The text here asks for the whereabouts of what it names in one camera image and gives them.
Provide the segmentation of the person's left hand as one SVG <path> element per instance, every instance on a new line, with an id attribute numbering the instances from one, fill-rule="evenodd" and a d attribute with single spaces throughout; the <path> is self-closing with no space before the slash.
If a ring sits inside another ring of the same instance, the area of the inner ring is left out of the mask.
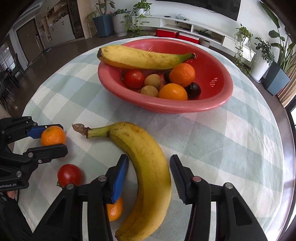
<path id="1" fill-rule="evenodd" d="M 11 199 L 15 199 L 15 197 L 16 197 L 16 191 L 7 191 L 6 194 Z"/>

